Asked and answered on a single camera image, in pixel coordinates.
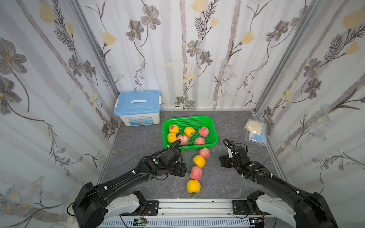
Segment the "pink peach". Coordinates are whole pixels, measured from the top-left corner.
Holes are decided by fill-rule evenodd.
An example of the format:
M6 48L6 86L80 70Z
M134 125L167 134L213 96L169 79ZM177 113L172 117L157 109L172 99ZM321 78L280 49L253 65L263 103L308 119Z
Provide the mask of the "pink peach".
M201 177L202 177L202 174L203 174L203 171L200 167L198 166L194 166L191 170L191 173L190 173L190 178L192 180L200 180Z
M209 135L209 129L204 126L201 129L199 129L198 133L201 137L207 137Z
M204 159L208 159L210 157L210 150L204 147L199 150L199 155L201 155Z
M194 144L195 145L204 145L205 144L205 139L202 138L202 137L198 137L198 138L195 139Z
M180 135L177 137L178 140L181 140L180 145L187 145L189 142L189 137L186 135Z

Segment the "yellow peach with red blush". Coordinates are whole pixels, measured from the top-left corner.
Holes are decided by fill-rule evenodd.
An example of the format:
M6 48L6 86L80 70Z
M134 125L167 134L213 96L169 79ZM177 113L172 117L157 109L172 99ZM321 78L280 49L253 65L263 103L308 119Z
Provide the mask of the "yellow peach with red blush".
M172 124L172 125L170 125L170 126L169 126L169 128L168 128L168 130L169 130L169 133L175 133L175 134L178 134L178 133L180 132L180 128L179 128L179 126L178 126L178 125L176 125L176 124Z

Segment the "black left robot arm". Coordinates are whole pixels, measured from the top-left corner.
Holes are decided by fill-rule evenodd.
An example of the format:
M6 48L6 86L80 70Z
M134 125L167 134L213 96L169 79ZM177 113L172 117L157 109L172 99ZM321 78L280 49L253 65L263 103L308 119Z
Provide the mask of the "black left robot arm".
M183 177L186 164L178 145L171 145L149 156L143 156L136 167L112 180L82 186L74 202L69 205L80 228L96 228L105 219L116 215L143 215L149 206L140 191L125 195L135 186L160 176Z

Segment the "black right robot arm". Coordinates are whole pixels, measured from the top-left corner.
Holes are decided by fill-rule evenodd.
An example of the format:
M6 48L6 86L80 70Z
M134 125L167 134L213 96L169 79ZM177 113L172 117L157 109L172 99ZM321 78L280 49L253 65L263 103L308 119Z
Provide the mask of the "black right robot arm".
M256 191L247 197L250 211L269 213L294 228L338 226L322 195L301 190L270 172L261 163L251 161L247 145L227 139L223 140L223 144L230 152L220 156L221 167L234 168L241 177L265 187L279 197L279 200L272 199Z

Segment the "green plastic perforated basket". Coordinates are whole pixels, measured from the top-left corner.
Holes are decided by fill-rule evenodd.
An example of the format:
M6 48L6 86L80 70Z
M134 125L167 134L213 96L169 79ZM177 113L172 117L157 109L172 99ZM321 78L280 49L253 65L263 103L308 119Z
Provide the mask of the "green plastic perforated basket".
M218 135L215 129L214 121L208 116L190 116L190 117L177 117L165 120L162 123L162 136L163 146L167 148L170 143L168 142L168 134L170 125L177 125L179 127L179 133L177 135L184 135L184 129L186 127L192 127L195 130L195 134L190 138L187 145L180 144L179 148L181 151L197 150L203 147L213 147L218 143ZM201 136L198 131L207 127L209 130L208 136ZM195 145L194 141L196 138L202 137L205 139L204 145Z

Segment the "blue face mask pack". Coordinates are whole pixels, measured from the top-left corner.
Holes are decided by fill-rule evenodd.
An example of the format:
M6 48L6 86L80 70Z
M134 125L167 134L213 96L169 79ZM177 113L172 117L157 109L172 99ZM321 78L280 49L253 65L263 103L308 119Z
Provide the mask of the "blue face mask pack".
M245 140L260 145L267 145L267 137L265 132L261 133L261 135L247 132Z

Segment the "yellow peach bottom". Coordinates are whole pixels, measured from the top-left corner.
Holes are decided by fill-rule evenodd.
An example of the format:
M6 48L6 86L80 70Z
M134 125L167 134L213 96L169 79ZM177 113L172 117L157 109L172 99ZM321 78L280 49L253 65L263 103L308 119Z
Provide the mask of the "yellow peach bottom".
M201 190L201 184L198 180L189 180L187 182L187 191L190 194L190 197L194 196L196 193L199 193Z

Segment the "clear bag of white gloves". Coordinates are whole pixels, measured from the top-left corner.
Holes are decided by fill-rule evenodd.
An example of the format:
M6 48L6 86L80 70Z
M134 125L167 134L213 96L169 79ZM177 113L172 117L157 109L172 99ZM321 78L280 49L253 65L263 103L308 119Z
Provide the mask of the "clear bag of white gloves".
M267 130L267 124L265 122L249 119L245 124L245 128L250 133L262 135L262 133L265 133Z

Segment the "blue lid storage box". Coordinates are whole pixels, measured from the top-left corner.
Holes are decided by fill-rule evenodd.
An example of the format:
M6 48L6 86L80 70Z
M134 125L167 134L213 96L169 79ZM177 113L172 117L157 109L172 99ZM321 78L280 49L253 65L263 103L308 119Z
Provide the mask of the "blue lid storage box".
M162 93L158 90L123 92L119 94L114 115L126 126L154 125L160 123Z

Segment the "small green circuit board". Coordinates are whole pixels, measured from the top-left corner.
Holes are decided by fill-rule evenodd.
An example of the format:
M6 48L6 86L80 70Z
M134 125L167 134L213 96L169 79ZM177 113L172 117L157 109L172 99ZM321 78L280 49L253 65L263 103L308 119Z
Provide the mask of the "small green circuit board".
M139 218L139 219L134 219L133 221L133 226L146 226L148 224L147 219L145 218Z

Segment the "aluminium front rail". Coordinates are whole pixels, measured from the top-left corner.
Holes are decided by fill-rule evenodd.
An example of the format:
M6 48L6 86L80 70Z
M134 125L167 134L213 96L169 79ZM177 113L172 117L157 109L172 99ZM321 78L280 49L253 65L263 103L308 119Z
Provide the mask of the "aluminium front rail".
M281 199L274 199L264 194L255 200L246 199L253 206L258 207L262 212L267 212L287 223L294 223L298 212L292 209L287 203ZM134 212L142 203L146 203L146 199L139 199L135 194L126 197L117 198L105 208L97 208L89 213L77 216L78 219L85 218L87 222L96 222L98 225L104 220ZM157 216L173 216L173 217L219 217L225 215L234 215L232 201L229 199L174 199L174 200L158 200L159 211Z

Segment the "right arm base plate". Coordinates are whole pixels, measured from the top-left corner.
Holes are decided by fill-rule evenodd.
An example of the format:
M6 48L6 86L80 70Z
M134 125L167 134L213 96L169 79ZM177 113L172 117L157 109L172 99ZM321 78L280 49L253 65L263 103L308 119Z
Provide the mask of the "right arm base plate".
M258 209L258 207L253 206L251 202L248 202L246 199L243 200L233 200L232 201L233 213L236 216L247 216L247 215L255 215L255 216L263 216L263 215L271 215L267 212L262 212Z

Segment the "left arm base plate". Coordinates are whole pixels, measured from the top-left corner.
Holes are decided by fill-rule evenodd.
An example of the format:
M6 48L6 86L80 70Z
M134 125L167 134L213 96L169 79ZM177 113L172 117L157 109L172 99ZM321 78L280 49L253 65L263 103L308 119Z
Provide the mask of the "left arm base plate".
M125 216L157 216L159 211L158 200L148 200L142 203L134 212L125 213Z

